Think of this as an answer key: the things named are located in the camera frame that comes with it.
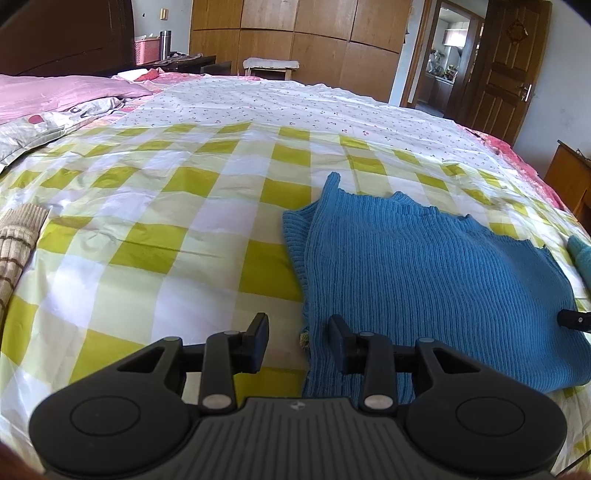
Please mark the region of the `dark bedside table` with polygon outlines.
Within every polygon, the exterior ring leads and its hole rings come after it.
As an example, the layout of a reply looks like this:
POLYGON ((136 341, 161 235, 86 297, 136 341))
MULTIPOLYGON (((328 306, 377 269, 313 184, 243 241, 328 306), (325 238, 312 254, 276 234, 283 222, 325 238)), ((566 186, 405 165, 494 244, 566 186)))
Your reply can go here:
POLYGON ((218 62, 215 55, 175 56, 147 64, 146 68, 160 68, 165 72, 228 76, 231 73, 231 62, 218 62))

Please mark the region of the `yellow white checkered bedsheet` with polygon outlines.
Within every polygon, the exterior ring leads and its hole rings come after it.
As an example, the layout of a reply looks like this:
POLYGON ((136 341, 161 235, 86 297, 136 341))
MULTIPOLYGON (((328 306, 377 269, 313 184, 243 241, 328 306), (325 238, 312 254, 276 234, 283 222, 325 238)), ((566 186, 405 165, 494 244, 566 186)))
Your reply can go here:
POLYGON ((349 192, 401 191, 548 247, 590 307, 566 250, 583 227, 522 161, 450 120, 297 82, 161 75, 150 89, 1 178, 3 209, 49 212, 1 343, 1 438, 32 466, 44 398, 164 336, 199 343, 266 312, 263 372, 239 391, 300 393, 301 289, 281 215, 334 172, 349 192))

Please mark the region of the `small white topped stool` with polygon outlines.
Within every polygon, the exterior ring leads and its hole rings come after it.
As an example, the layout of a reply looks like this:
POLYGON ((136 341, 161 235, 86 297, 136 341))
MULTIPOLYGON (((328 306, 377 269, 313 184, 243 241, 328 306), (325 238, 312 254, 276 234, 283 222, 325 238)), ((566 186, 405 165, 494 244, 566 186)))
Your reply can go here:
POLYGON ((249 57, 242 63, 246 76, 259 77, 266 80, 288 81, 294 71, 300 69, 297 60, 276 60, 249 57))

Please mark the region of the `dark wooden headboard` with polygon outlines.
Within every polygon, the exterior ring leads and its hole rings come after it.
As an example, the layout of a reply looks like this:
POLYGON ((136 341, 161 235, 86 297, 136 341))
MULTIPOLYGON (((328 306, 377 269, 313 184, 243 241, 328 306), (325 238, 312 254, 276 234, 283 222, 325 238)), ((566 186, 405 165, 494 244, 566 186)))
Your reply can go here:
POLYGON ((102 75, 134 64, 130 1, 3 1, 1 72, 102 75))

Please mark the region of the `wooden desk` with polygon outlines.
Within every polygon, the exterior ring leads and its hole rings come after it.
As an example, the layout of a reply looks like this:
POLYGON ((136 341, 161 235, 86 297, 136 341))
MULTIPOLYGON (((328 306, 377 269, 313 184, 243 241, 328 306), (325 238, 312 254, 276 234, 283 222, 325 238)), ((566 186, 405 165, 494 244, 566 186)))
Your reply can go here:
POLYGON ((544 181, 558 194, 587 232, 590 231, 590 159, 562 141, 544 181))

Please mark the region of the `brown striped knit garment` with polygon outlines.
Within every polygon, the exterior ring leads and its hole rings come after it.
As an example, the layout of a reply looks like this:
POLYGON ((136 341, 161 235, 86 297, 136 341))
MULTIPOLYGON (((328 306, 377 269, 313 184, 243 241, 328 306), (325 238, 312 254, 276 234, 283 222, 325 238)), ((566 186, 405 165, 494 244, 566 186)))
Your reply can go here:
POLYGON ((36 248, 41 228, 49 211, 35 204, 8 209, 1 218, 1 320, 4 320, 10 298, 21 274, 36 248))

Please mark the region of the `pink floral quilt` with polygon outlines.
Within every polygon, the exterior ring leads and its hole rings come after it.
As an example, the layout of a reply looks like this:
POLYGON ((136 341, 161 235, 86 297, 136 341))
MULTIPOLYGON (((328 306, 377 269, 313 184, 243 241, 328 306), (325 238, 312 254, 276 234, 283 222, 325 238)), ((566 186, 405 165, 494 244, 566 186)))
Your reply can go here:
POLYGON ((498 139, 490 134, 480 132, 464 127, 464 130, 476 136, 484 145, 486 145, 495 154, 500 156, 507 164, 511 165, 526 181, 555 208, 562 211, 568 211, 568 207, 562 201, 557 192, 544 182, 539 173, 528 163, 526 163, 505 141, 498 139))

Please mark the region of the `steel thermos bottle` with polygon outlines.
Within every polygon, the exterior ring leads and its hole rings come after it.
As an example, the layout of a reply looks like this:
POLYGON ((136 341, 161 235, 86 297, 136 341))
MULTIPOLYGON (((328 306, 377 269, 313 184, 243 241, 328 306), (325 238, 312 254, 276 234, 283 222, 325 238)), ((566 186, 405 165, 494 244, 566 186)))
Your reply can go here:
POLYGON ((159 34, 159 42, 160 42, 159 60, 160 61, 165 61, 170 56, 171 34, 172 34, 172 32, 170 30, 162 30, 159 34))

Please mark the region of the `blue striped knit sweater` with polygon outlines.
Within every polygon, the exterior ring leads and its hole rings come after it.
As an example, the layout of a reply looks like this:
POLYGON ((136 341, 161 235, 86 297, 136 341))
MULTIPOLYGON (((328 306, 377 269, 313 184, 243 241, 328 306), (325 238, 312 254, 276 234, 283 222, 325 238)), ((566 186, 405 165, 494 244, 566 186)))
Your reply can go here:
POLYGON ((283 237, 304 293, 308 397, 361 391, 329 351, 334 315, 398 345, 434 338, 543 393, 590 379, 589 342, 558 324, 576 303, 546 248, 400 192, 348 193, 338 174, 318 201, 283 214, 283 237))

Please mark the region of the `brown wooden door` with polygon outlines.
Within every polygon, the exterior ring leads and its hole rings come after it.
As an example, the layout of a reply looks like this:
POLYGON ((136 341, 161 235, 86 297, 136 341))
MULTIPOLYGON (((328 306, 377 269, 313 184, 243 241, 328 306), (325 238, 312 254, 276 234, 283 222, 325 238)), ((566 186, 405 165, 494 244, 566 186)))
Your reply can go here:
POLYGON ((459 122, 514 145, 543 64, 549 1, 491 1, 459 122))

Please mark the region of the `wooden wardrobe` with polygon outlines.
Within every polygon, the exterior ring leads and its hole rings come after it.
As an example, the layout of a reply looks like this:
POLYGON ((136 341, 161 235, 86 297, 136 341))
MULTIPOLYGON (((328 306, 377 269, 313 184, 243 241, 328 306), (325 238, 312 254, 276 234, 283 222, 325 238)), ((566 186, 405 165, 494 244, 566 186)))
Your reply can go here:
POLYGON ((293 60, 291 77, 386 102, 407 32, 405 0, 195 0, 189 50, 230 63, 293 60))

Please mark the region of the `pink pillow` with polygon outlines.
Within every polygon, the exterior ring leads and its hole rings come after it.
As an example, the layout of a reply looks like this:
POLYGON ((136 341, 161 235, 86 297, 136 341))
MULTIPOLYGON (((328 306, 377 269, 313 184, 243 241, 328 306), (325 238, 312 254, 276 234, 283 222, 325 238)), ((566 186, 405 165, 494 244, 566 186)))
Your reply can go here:
POLYGON ((1 123, 37 113, 64 111, 106 97, 139 98, 151 92, 125 80, 95 76, 1 75, 1 123))

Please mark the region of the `teal fleece garment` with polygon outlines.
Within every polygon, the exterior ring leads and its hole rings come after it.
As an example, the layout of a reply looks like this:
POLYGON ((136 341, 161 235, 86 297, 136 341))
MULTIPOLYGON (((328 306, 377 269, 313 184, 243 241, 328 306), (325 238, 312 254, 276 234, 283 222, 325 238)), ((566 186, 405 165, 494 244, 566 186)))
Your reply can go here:
POLYGON ((591 246, 576 235, 569 237, 567 251, 588 289, 591 288, 591 246))

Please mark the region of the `patterned white pillow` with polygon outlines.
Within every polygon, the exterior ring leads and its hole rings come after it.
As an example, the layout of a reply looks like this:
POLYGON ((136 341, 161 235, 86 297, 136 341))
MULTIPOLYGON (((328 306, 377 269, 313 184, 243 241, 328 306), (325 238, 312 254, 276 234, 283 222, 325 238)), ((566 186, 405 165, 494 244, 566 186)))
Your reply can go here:
POLYGON ((106 97, 64 111, 30 114, 1 125, 1 172, 27 153, 111 114, 123 99, 106 97))

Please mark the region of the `pink storage basket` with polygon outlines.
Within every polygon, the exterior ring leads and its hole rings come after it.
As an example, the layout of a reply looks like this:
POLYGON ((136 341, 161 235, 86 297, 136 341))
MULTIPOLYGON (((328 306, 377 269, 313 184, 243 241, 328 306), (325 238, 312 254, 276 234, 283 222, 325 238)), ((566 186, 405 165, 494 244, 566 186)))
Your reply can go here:
POLYGON ((160 59, 160 38, 142 37, 134 40, 135 64, 144 65, 160 59))

